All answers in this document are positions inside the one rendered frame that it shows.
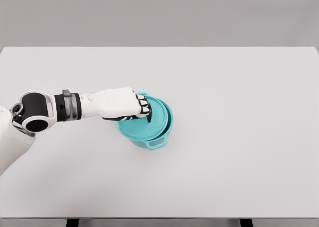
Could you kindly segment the teal pot lid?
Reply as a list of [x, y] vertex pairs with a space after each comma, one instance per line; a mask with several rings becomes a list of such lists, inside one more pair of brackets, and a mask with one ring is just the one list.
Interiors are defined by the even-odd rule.
[[136, 141], [150, 141], [163, 135], [172, 120], [170, 107], [162, 100], [152, 97], [145, 92], [139, 93], [144, 96], [151, 105], [152, 117], [138, 118], [133, 120], [117, 121], [118, 130], [125, 137]]

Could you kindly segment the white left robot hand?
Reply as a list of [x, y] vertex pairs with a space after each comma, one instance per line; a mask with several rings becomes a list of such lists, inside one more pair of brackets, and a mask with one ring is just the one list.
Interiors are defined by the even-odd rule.
[[132, 88], [116, 88], [96, 93], [98, 113], [105, 120], [124, 121], [146, 118], [152, 120], [152, 107], [147, 98]]

